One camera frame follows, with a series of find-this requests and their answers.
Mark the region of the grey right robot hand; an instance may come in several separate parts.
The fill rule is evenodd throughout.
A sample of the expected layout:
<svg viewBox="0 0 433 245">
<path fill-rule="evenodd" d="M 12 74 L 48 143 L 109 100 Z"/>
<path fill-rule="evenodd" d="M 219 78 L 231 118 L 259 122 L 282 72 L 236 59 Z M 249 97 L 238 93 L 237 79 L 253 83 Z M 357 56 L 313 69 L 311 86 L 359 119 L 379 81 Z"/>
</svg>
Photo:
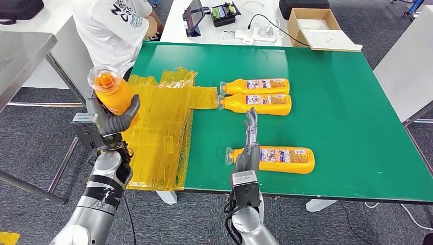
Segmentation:
<svg viewBox="0 0 433 245">
<path fill-rule="evenodd" d="M 246 112 L 246 140 L 245 146 L 241 154 L 235 160 L 235 167 L 233 173 L 253 170 L 255 172 L 259 169 L 260 161 L 260 144 L 257 140 L 257 112 L 254 107 Z"/>
</svg>

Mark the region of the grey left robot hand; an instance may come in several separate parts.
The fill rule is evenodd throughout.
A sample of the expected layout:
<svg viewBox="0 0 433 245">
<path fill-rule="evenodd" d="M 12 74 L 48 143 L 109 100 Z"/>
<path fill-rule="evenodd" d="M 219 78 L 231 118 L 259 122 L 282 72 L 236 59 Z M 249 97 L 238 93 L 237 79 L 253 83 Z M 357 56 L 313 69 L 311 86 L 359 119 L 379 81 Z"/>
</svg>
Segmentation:
<svg viewBox="0 0 433 245">
<path fill-rule="evenodd" d="M 132 121 L 138 113 L 140 107 L 140 98 L 138 94 L 132 96 L 131 104 L 121 115 L 114 115 L 107 112 L 104 105 L 92 91 L 89 98 L 86 99 L 86 108 L 88 113 L 96 114 L 97 121 L 100 125 L 101 135 L 110 135 L 126 131 L 131 127 Z"/>
</svg>

